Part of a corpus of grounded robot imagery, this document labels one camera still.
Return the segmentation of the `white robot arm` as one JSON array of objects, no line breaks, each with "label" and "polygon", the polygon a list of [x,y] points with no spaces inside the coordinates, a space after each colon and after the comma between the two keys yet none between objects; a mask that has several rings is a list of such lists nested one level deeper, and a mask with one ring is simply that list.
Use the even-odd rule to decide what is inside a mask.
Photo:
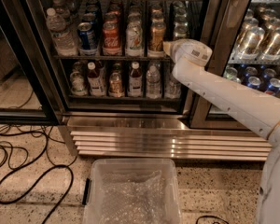
[{"label": "white robot arm", "polygon": [[263,166],[256,224],[280,224],[280,99],[204,70],[212,50],[193,39],[165,41],[176,80],[266,139],[272,149]]}]

